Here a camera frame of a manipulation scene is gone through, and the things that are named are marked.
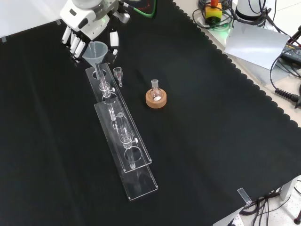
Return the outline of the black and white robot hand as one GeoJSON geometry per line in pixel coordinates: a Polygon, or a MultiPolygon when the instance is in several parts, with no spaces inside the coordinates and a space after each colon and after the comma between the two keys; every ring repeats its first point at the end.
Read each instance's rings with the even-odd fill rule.
{"type": "Polygon", "coordinates": [[[89,42],[95,40],[108,26],[110,16],[117,12],[117,0],[68,0],[60,17],[67,25],[61,42],[69,48],[73,59],[79,61],[89,42]]]}

